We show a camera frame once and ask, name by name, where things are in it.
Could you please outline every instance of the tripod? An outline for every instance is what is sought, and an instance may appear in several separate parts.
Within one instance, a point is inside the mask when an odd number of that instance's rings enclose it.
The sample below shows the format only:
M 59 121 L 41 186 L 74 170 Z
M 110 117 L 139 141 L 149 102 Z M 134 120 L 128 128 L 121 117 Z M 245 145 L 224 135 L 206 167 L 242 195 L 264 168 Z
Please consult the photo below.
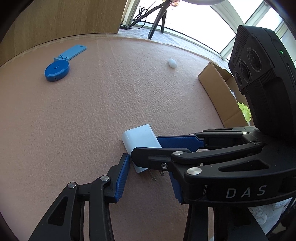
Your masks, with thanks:
M 153 13 L 154 11 L 156 11 L 157 9 L 160 8 L 160 11 L 152 25 L 152 28 L 150 29 L 150 32 L 148 34 L 148 39 L 151 39 L 155 30 L 156 30 L 156 27 L 160 21 L 160 19 L 162 18 L 162 23 L 161 23 L 161 32 L 163 33 L 164 32 L 164 29 L 165 29 L 165 18 L 166 18 L 166 13 L 167 13 L 167 9 L 168 7 L 170 6 L 170 4 L 172 3 L 171 0 L 165 0 L 165 2 L 161 3 L 160 5 L 152 8 L 151 10 L 149 10 L 148 12 L 146 12 L 143 16 L 141 16 L 139 19 L 136 19 L 134 22 L 132 22 L 129 27 L 132 27 L 134 26 L 136 23 L 138 23 L 139 21 L 141 21 L 143 18 L 147 17 L 150 13 Z

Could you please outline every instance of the metal rivet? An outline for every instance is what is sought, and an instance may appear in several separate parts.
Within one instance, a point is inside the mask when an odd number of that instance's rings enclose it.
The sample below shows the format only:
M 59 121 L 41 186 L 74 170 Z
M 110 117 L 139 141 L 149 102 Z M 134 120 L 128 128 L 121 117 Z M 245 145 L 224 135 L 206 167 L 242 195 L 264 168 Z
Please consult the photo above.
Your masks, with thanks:
M 254 130 L 256 130 L 256 127 L 246 127 L 246 128 L 244 128 L 245 130 L 247 130 L 247 131 L 254 131 Z
M 198 175 L 202 172 L 202 169 L 199 167 L 191 167 L 187 169 L 187 173 L 190 175 Z
M 161 164 L 161 167 L 162 167 L 163 169 L 167 169 L 167 168 L 168 168 L 168 165 L 164 162 L 164 163 Z
M 109 177 L 107 175 L 101 176 L 101 181 L 105 182 L 109 180 Z
M 173 152 L 173 154 L 178 156 L 178 155 L 182 155 L 183 152 L 182 151 L 175 151 L 175 152 Z
M 76 187 L 76 183 L 75 182 L 70 182 L 68 184 L 68 188 L 74 188 L 74 187 Z

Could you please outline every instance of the wooden panel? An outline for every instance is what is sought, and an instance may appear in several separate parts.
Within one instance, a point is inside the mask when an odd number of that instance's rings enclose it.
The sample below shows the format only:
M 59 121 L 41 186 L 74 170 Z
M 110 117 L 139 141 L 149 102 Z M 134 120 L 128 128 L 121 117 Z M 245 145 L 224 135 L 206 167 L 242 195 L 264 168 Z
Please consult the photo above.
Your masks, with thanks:
M 38 44 L 67 36 L 117 33 L 126 0 L 35 0 L 0 43 L 0 66 Z

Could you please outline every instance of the white cloth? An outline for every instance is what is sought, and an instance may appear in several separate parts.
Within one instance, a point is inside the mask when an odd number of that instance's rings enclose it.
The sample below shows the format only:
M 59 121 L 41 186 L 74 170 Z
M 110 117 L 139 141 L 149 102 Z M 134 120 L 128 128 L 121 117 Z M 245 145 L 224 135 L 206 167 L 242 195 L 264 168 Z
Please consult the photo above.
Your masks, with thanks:
M 281 214 L 286 210 L 292 198 L 259 207 L 250 207 L 249 210 L 257 220 L 265 234 L 277 223 Z

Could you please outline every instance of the camera lens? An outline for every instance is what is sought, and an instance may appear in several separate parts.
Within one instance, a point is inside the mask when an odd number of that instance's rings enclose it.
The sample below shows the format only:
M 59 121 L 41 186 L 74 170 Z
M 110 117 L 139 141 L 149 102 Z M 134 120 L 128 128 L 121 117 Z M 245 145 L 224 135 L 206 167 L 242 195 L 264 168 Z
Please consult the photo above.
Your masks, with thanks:
M 242 79 L 240 78 L 240 76 L 237 72 L 235 72 L 234 77 L 235 77 L 237 84 L 242 85 Z
M 242 72 L 242 75 L 244 77 L 244 79 L 249 82 L 250 81 L 250 73 L 249 73 L 249 70 L 248 70 L 248 67 L 245 65 L 244 62 L 240 62 L 239 63 L 239 68 Z
M 248 50 L 247 51 L 247 56 L 250 64 L 254 68 L 254 70 L 259 71 L 261 69 L 261 62 L 260 59 L 257 55 L 257 53 L 253 50 Z

